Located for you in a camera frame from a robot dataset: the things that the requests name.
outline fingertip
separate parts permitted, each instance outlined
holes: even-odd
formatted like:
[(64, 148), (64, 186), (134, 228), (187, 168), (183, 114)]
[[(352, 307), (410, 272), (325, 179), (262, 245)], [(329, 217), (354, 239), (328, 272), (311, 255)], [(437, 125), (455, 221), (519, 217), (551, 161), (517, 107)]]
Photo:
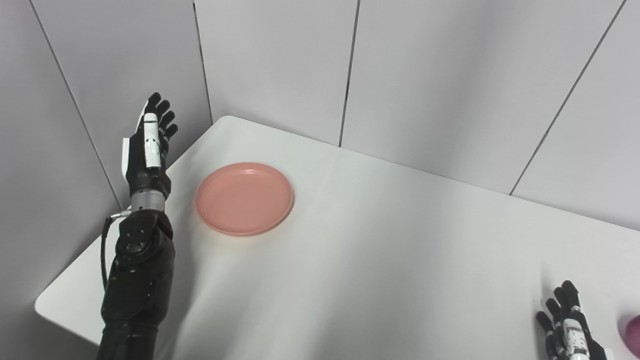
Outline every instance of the fingertip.
[(558, 305), (557, 301), (553, 298), (547, 299), (545, 302), (547, 305), (547, 309), (549, 309), (549, 313), (554, 317), (554, 321), (558, 321), (560, 318), (560, 305)]
[(578, 293), (578, 289), (571, 282), (571, 280), (565, 280), (562, 283), (562, 289), (564, 289), (565, 291), (570, 292), (570, 293)]
[(168, 111), (162, 119), (160, 119), (160, 127), (167, 127), (171, 121), (175, 119), (175, 113), (173, 111)]
[(178, 125), (173, 124), (167, 128), (167, 130), (164, 132), (164, 135), (166, 136), (167, 139), (170, 139), (177, 132), (178, 132)]
[(170, 106), (171, 106), (171, 103), (169, 102), (169, 100), (162, 100), (162, 102), (158, 104), (158, 106), (156, 107), (157, 114), (162, 116), (162, 114), (164, 114), (167, 110), (169, 110)]
[(540, 324), (540, 326), (545, 332), (553, 330), (551, 319), (547, 316), (547, 314), (544, 311), (538, 311), (538, 313), (536, 313), (536, 320), (538, 321), (538, 323)]
[(150, 97), (149, 97), (149, 104), (152, 104), (153, 106), (155, 106), (157, 103), (160, 102), (160, 99), (162, 99), (162, 97), (160, 96), (160, 93), (158, 92), (154, 92)]
[(558, 286), (554, 289), (554, 295), (560, 303), (560, 306), (564, 306), (566, 304), (566, 293), (564, 292), (564, 289)]

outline pink plate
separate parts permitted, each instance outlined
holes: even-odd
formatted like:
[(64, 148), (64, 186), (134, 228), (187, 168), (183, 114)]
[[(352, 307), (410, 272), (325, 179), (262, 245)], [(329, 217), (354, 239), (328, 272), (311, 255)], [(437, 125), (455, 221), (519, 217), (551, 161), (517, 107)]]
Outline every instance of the pink plate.
[(212, 229), (249, 236), (278, 225), (293, 205), (293, 189), (278, 170), (235, 163), (207, 176), (198, 187), (196, 211)]

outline white table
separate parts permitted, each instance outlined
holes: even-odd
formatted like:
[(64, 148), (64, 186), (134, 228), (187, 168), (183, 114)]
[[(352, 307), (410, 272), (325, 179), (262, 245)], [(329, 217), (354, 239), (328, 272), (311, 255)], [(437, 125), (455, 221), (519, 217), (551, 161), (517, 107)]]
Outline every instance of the white table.
[[(295, 191), (286, 220), (250, 238), (193, 210), (200, 181), (239, 161)], [(637, 231), (234, 117), (168, 173), (177, 255), (158, 359), (545, 359), (534, 314), (565, 279), (596, 339), (634, 359), (618, 327), (640, 313)], [(102, 295), (96, 240), (36, 310), (98, 343)]]

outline black cable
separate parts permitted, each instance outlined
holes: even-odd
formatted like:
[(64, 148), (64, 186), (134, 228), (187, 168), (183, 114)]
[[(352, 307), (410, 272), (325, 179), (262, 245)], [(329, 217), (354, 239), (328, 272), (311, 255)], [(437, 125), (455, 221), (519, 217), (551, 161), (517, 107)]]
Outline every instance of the black cable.
[(109, 228), (111, 224), (113, 224), (114, 219), (111, 217), (107, 217), (104, 219), (104, 226), (102, 227), (102, 239), (100, 240), (100, 270), (102, 271), (102, 285), (106, 289), (107, 288), (107, 260), (105, 256), (105, 249), (107, 247), (107, 234), (109, 233)]

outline robot finger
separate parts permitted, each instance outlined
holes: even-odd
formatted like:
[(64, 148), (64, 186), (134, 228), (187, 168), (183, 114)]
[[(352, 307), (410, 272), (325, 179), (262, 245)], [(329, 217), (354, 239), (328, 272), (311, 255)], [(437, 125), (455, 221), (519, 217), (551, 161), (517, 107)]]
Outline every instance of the robot finger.
[(587, 346), (589, 347), (590, 360), (607, 360), (607, 354), (605, 353), (604, 348), (594, 339), (588, 339)]
[(159, 126), (163, 129), (166, 129), (169, 126), (169, 123), (175, 119), (175, 113), (173, 111), (169, 111), (164, 114), (162, 119), (160, 119)]
[(560, 304), (561, 314), (566, 316), (571, 313), (571, 306), (569, 306), (569, 300), (567, 299), (564, 290), (558, 287), (554, 290), (554, 295), (558, 300), (558, 304)]
[(166, 113), (170, 106), (171, 103), (168, 100), (162, 100), (162, 102), (156, 107), (156, 115), (158, 115), (158, 118), (160, 118), (162, 114)]
[(178, 132), (178, 125), (173, 124), (169, 128), (167, 128), (167, 130), (164, 132), (164, 136), (167, 138), (167, 140), (169, 140), (177, 132)]
[(558, 353), (556, 352), (556, 344), (554, 343), (553, 335), (547, 336), (545, 340), (545, 350), (547, 351), (547, 357), (549, 360), (558, 360)]
[(578, 297), (578, 289), (569, 280), (562, 283), (562, 289), (566, 295), (571, 311), (580, 311), (580, 298)]
[(544, 311), (538, 311), (536, 314), (536, 320), (540, 327), (545, 331), (545, 334), (549, 334), (554, 331), (554, 325), (551, 323), (551, 319), (545, 314)]
[(554, 326), (559, 324), (562, 318), (562, 314), (560, 313), (560, 305), (558, 305), (557, 301), (553, 298), (547, 299), (545, 303), (547, 305), (547, 309), (549, 309), (549, 313), (554, 319)]
[(147, 101), (147, 106), (145, 107), (145, 113), (154, 112), (156, 105), (158, 105), (161, 99), (162, 97), (160, 96), (160, 94), (157, 92), (154, 92), (153, 95), (151, 95)]
[(589, 330), (589, 325), (587, 324), (587, 318), (584, 316), (582, 311), (574, 311), (571, 313), (571, 318), (576, 319), (582, 326), (582, 330), (584, 331), (584, 335), (587, 339), (591, 339), (591, 331)]
[(566, 345), (564, 344), (564, 336), (562, 327), (556, 327), (552, 335), (554, 344), (556, 346), (556, 353), (560, 359), (566, 359)]

